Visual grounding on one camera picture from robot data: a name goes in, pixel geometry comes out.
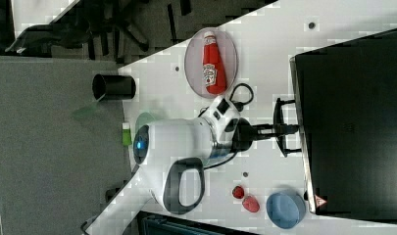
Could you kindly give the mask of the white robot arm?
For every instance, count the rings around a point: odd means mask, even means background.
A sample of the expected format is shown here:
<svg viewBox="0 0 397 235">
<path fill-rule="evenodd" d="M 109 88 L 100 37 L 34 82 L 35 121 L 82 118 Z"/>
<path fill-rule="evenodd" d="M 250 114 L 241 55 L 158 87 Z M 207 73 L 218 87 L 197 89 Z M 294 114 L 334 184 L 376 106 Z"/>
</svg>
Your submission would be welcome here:
<svg viewBox="0 0 397 235">
<path fill-rule="evenodd" d="M 180 200 L 180 183 L 186 172 L 197 172 L 198 197 L 202 198 L 205 161 L 244 152 L 255 141 L 299 130 L 298 125 L 283 122 L 252 125 L 240 116 L 242 106 L 221 95 L 200 117 L 160 119 L 141 126 L 132 145 L 137 172 L 103 211 L 81 226 L 83 234 L 123 235 L 151 199 L 172 214 L 191 212 L 200 202 L 185 206 Z"/>
</svg>

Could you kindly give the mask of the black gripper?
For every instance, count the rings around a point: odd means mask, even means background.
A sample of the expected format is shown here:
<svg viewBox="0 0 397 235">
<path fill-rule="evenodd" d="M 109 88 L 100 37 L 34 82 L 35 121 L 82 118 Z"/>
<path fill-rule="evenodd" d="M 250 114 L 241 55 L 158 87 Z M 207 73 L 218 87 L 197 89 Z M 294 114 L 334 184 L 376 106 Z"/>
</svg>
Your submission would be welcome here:
<svg viewBox="0 0 397 235">
<path fill-rule="evenodd" d="M 281 123 L 264 123 L 252 126 L 245 118 L 241 118 L 236 125 L 234 135 L 232 137 L 231 151 L 247 151 L 251 147 L 256 134 L 257 140 L 266 140 L 294 134 L 298 130 L 298 125 L 284 125 Z"/>
</svg>

